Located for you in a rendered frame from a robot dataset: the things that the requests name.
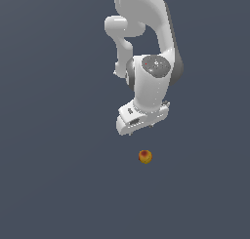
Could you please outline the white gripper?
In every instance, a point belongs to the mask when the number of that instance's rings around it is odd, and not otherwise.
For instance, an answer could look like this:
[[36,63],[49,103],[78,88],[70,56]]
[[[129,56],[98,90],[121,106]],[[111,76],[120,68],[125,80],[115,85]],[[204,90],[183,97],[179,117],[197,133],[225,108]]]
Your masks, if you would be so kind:
[[116,120],[116,130],[120,136],[131,136],[141,128],[153,127],[168,116],[169,107],[170,102],[165,100],[157,111],[142,112],[130,101],[118,109],[119,116]]

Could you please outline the small orange red ball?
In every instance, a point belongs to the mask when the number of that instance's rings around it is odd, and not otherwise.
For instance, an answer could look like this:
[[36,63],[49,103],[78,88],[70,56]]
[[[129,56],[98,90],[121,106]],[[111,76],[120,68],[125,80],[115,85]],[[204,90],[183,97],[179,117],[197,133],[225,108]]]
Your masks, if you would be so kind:
[[144,164],[147,164],[149,163],[151,160],[152,160],[152,154],[150,151],[148,150],[142,150],[140,153],[139,153],[139,160],[144,163]]

